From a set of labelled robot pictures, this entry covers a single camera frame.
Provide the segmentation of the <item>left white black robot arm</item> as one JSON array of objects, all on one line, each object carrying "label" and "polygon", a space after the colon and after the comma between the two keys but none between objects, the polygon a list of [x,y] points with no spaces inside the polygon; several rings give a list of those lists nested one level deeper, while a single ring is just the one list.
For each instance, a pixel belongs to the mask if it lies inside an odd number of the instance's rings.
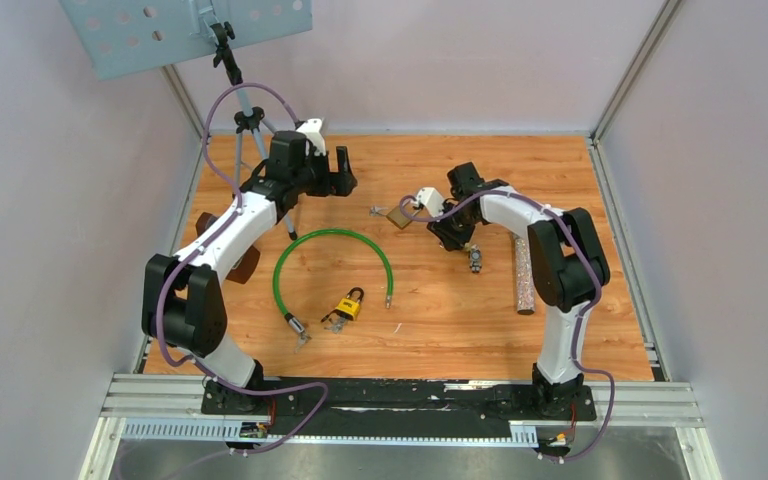
[{"label": "left white black robot arm", "polygon": [[242,184],[232,203],[195,241],[174,255],[154,255],[146,264],[141,328],[156,339],[164,359],[184,352],[208,376],[228,387],[228,400],[243,413],[266,400],[262,366],[227,331],[222,285],[233,267],[263,235],[293,209],[302,195],[348,196],[357,185],[349,151],[335,149],[334,163],[313,133],[279,131],[269,154]]}]

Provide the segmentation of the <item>small brass padlock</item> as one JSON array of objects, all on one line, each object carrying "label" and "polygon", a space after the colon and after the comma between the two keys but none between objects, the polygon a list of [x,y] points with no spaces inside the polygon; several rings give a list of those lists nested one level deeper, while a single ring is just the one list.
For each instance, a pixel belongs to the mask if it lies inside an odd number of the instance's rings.
[{"label": "small brass padlock", "polygon": [[483,268],[483,256],[478,245],[469,243],[464,247],[467,254],[468,266],[472,273],[480,273]]}]

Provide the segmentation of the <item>large brass padlock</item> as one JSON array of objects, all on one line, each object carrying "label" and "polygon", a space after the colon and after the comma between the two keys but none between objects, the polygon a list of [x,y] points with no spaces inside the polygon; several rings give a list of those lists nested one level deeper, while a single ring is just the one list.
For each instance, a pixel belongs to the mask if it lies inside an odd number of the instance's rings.
[{"label": "large brass padlock", "polygon": [[412,223],[412,220],[408,216],[404,215],[398,206],[392,208],[384,206],[372,206],[369,208],[369,215],[373,217],[385,218],[400,230],[404,230],[408,225]]}]

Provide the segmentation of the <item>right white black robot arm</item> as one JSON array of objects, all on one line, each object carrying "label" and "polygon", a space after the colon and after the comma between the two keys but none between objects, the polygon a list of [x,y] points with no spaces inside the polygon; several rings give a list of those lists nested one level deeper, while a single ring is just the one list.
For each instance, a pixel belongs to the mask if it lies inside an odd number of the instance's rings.
[{"label": "right white black robot arm", "polygon": [[447,174],[449,198],[423,187],[414,202],[432,217],[427,229],[447,251],[463,250],[479,224],[496,224],[527,240],[532,284],[546,306],[544,337],[533,365],[530,402],[556,417],[583,394],[584,333],[610,268],[591,214],[534,201],[507,182],[482,178],[471,162]]}]

